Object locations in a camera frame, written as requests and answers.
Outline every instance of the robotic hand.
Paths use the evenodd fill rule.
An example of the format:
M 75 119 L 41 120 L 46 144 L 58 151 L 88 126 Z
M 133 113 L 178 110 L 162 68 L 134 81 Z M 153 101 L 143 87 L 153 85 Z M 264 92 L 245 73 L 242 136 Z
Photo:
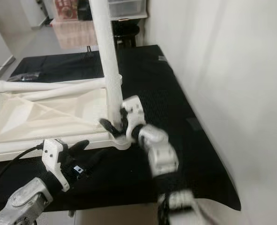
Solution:
M 158 222 L 160 225 L 204 225 L 205 219 L 190 190 L 181 186 L 178 173 L 179 160 L 168 134 L 146 124 L 142 104 L 138 96 L 123 102 L 120 111 L 122 129 L 119 131 L 105 119 L 100 123 L 115 138 L 126 135 L 128 141 L 138 143 L 146 152 L 150 169 L 158 188 Z
M 31 225 L 61 191 L 68 191 L 77 180 L 89 176 L 106 150 L 97 152 L 88 162 L 81 160 L 88 140 L 71 148 L 60 140 L 43 142 L 42 161 L 47 172 L 15 191 L 3 210 L 0 225 Z

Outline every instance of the pvc pipe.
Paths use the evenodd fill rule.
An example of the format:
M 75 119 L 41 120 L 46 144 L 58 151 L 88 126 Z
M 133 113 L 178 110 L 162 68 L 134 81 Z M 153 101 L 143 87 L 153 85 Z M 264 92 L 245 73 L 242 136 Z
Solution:
M 6 91 L 39 91 L 67 87 L 73 84 L 38 83 L 38 82 L 7 82 L 0 81 L 0 93 Z
M 106 79 L 108 119 L 120 128 L 121 93 L 119 68 L 113 42 L 108 0 L 90 0 L 92 19 L 97 36 L 104 77 Z
M 105 88 L 105 87 L 106 87 L 105 78 L 99 78 L 94 81 L 72 84 L 71 86 L 67 86 L 63 88 L 40 91 L 31 95 L 26 95 L 23 98 L 29 101 L 38 101 L 41 99 L 77 94 L 77 93 L 84 92 L 86 90 L 94 90 L 94 89 Z

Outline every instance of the black cable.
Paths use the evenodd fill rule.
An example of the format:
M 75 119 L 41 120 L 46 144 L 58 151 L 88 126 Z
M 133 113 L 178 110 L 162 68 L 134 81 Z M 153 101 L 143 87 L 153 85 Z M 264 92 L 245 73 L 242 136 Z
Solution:
M 90 46 L 87 46 L 87 52 L 90 53 L 91 52 L 91 47 Z
M 12 60 L 12 62 L 10 62 L 10 63 L 7 63 L 6 65 L 4 65 L 4 66 L 0 66 L 0 67 L 7 67 L 7 66 L 10 66 L 12 63 L 14 63 L 15 62 L 15 58 Z
M 42 149 L 43 145 L 39 144 L 33 148 L 30 148 L 24 152 L 22 152 L 21 154 L 19 154 L 17 157 L 15 157 L 14 159 L 12 159 L 1 171 L 0 171 L 0 178 L 2 177 L 2 175 L 4 174 L 4 172 L 6 172 L 6 170 L 12 166 L 15 162 L 17 162 L 21 157 L 23 157 L 24 155 L 28 154 L 29 152 L 32 152 L 34 150 L 38 150 L 38 149 Z

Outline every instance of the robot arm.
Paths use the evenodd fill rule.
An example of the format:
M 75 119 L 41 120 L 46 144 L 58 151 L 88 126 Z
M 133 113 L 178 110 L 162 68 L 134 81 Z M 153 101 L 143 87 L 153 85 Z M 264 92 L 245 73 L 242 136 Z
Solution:
M 126 137 L 131 142 L 137 142 L 146 152 L 153 177 L 176 172 L 179 160 L 175 149 L 169 143 L 168 134 L 146 124 L 139 97 L 126 99 L 122 106 L 121 115 Z
M 47 172 L 10 196 L 0 211 L 0 225 L 33 224 L 61 190 L 68 191 L 82 176 L 89 176 L 104 151 L 96 153 L 89 162 L 81 163 L 81 152 L 88 144 L 85 140 L 68 149 L 60 140 L 44 140 L 42 161 Z

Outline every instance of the white bracket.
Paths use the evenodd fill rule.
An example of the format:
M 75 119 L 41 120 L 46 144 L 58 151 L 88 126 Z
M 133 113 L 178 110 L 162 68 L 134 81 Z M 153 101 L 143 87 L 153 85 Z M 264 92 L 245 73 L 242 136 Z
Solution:
M 61 172 L 61 163 L 58 162 L 59 153 L 64 149 L 64 143 L 56 139 L 44 140 L 44 148 L 42 154 L 42 161 L 47 171 L 50 171 L 58 179 L 62 185 L 62 190 L 67 192 L 69 190 L 69 183 Z
M 126 130 L 126 138 L 127 140 L 131 140 L 131 142 L 135 142 L 132 137 L 133 129 L 140 124 L 146 124 L 144 120 L 144 112 L 142 103 L 137 95 L 127 98 L 123 101 L 122 107 L 128 112 L 128 127 Z

